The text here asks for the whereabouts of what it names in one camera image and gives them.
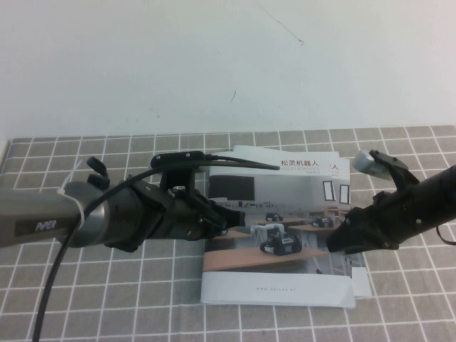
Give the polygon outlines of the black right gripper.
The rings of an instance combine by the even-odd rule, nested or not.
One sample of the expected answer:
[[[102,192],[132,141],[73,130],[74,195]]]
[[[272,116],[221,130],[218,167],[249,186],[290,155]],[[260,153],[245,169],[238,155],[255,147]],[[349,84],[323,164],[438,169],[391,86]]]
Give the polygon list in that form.
[[[390,192],[379,192],[370,206],[351,209],[344,222],[326,238],[328,251],[357,254],[363,250],[398,250],[400,242],[388,232],[390,223],[379,210],[388,195]]]

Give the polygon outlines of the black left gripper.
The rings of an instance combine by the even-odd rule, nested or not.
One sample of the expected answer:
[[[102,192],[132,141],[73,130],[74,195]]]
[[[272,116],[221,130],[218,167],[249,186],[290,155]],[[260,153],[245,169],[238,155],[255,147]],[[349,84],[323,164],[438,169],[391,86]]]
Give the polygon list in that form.
[[[198,190],[168,190],[167,194],[171,204],[155,229],[156,239],[212,239],[225,235],[229,227],[245,226],[245,212],[209,201]]]

